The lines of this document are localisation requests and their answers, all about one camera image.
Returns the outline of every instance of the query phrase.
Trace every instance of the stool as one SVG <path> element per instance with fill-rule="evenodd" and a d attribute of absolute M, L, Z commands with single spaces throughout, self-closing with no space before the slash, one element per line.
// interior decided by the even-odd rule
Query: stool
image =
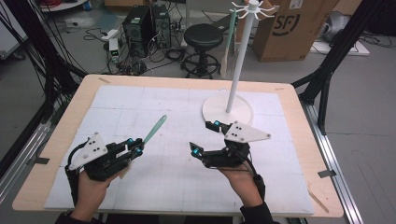
<path fill-rule="evenodd" d="M 196 24 L 184 32 L 184 40 L 195 49 L 195 53 L 185 58 L 180 65 L 181 69 L 188 72 L 186 78 L 195 75 L 198 77 L 209 76 L 210 79 L 213 79 L 212 74 L 219 73 L 221 65 L 215 57 L 206 54 L 206 52 L 221 44 L 223 40 L 221 31 L 210 24 Z M 193 60 L 193 57 L 198 57 L 198 62 Z"/>

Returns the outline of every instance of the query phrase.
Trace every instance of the floor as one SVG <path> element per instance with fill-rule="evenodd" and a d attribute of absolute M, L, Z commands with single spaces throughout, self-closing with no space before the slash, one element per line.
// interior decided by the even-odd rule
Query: floor
<path fill-rule="evenodd" d="M 120 24 L 121 19 L 99 9 L 89 14 L 102 23 L 104 30 L 112 27 L 103 22 L 112 20 Z M 196 20 L 207 17 L 196 13 Z M 90 73 L 106 71 L 106 53 L 98 40 L 84 40 L 86 29 L 74 29 L 63 33 L 65 45 L 76 60 Z M 384 44 L 386 37 L 379 37 Z M 326 130 L 332 148 L 340 163 L 346 182 L 359 208 L 364 223 L 396 223 L 396 174 L 394 161 L 396 151 L 396 48 L 382 48 L 362 43 L 370 51 L 368 57 L 346 56 L 336 70 L 330 88 Z M 224 45 L 212 50 L 221 59 Z M 309 53 L 304 61 L 259 63 L 251 48 L 247 49 L 240 80 L 257 82 L 291 83 L 314 72 L 325 55 Z M 168 61 L 152 63 L 148 68 Z M 229 58 L 228 78 L 233 73 L 233 58 Z M 161 69 L 153 69 L 142 76 L 184 77 L 179 63 L 171 63 Z M 3 158 L 17 139 L 27 122 L 44 101 L 38 78 L 29 60 L 9 58 L 0 61 L 0 158 Z M 11 207 L 24 178 L 29 174 L 26 166 L 13 189 L 0 204 L 2 223 L 53 223 L 58 213 L 18 212 Z M 162 217 L 163 223 L 180 223 L 182 217 Z M 285 218 L 277 218 L 288 223 Z M 347 223 L 345 217 L 308 218 L 308 223 Z"/>

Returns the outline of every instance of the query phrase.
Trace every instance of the table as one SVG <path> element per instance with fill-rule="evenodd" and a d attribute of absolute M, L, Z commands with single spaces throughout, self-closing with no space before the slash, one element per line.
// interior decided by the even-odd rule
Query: table
<path fill-rule="evenodd" d="M 49 195 L 59 164 L 64 153 L 70 147 L 96 91 L 102 85 L 215 90 L 229 89 L 231 82 L 164 77 L 99 75 L 85 77 L 41 154 L 43 158 L 50 158 L 49 163 L 34 166 L 13 203 L 14 209 L 20 211 L 46 210 L 44 203 Z M 320 178 L 318 175 L 318 172 L 326 170 L 326 166 L 294 88 L 290 84 L 241 81 L 238 90 L 272 92 L 278 95 L 315 208 L 315 214 L 312 217 L 342 216 L 343 208 L 332 181 L 329 177 Z"/>

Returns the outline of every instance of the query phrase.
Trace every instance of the black sleeve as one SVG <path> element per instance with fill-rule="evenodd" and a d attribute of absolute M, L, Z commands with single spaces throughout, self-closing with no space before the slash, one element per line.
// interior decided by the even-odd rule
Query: black sleeve
<path fill-rule="evenodd" d="M 100 222 L 95 218 L 93 218 L 91 222 L 80 221 L 77 219 L 73 219 L 66 213 L 61 213 L 58 216 L 58 219 L 56 219 L 55 224 L 103 224 L 103 222 Z"/>
<path fill-rule="evenodd" d="M 270 210 L 266 203 L 256 207 L 241 207 L 242 215 L 244 215 L 246 224 L 273 224 Z"/>

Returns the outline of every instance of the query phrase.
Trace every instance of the human hand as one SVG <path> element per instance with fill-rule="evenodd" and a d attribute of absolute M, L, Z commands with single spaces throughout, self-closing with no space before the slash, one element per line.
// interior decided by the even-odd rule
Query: human hand
<path fill-rule="evenodd" d="M 219 171 L 227 177 L 233 191 L 239 196 L 245 207 L 254 207 L 262 204 L 257 186 L 247 163 L 236 167 L 218 167 Z"/>
<path fill-rule="evenodd" d="M 114 180 L 119 173 L 114 174 L 106 181 L 91 180 L 87 172 L 83 171 L 79 174 L 78 179 L 78 202 L 75 210 L 70 214 L 70 217 L 90 222 L 93 214 L 99 208 L 103 199 L 106 196 L 108 185 Z"/>

